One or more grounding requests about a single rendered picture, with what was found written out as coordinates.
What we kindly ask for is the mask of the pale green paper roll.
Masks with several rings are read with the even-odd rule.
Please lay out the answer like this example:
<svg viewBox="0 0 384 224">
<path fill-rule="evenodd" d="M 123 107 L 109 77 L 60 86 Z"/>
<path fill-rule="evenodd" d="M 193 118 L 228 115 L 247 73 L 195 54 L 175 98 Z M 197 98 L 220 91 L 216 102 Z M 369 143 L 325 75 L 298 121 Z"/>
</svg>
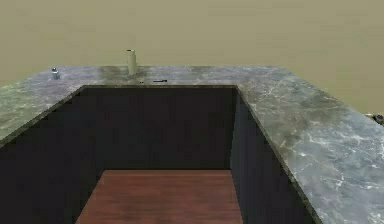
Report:
<svg viewBox="0 0 384 224">
<path fill-rule="evenodd" d="M 136 53 L 133 49 L 127 50 L 127 66 L 130 75 L 135 75 L 137 73 Z"/>
</svg>

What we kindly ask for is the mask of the dark round object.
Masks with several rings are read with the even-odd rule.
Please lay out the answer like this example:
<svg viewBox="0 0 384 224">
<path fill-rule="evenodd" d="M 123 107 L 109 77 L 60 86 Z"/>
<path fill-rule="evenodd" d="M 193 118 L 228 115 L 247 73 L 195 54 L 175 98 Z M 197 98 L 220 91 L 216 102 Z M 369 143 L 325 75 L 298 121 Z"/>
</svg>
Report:
<svg viewBox="0 0 384 224">
<path fill-rule="evenodd" d="M 381 114 L 367 114 L 367 117 L 371 120 L 375 121 L 376 123 L 384 126 L 384 116 Z"/>
</svg>

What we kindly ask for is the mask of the dark cabinet marble worktop counter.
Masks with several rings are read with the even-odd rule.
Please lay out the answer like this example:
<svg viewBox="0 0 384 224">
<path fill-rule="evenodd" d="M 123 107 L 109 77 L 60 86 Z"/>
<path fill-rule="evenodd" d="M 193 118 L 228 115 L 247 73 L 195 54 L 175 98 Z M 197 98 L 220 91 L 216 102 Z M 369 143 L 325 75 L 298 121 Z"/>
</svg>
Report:
<svg viewBox="0 0 384 224">
<path fill-rule="evenodd" d="M 231 86 L 316 224 L 384 224 L 384 127 L 278 66 L 62 66 L 0 87 L 0 148 L 83 87 Z M 153 83 L 153 80 L 168 80 Z"/>
</svg>

